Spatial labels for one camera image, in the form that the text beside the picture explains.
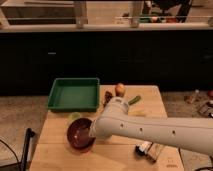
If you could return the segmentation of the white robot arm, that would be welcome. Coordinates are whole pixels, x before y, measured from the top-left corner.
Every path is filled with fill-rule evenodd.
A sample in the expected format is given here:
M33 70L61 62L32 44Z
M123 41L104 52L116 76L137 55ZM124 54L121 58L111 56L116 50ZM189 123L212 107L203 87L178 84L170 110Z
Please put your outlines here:
M92 122L89 135L129 137L213 156L213 119L140 117L128 111L124 98L113 97Z

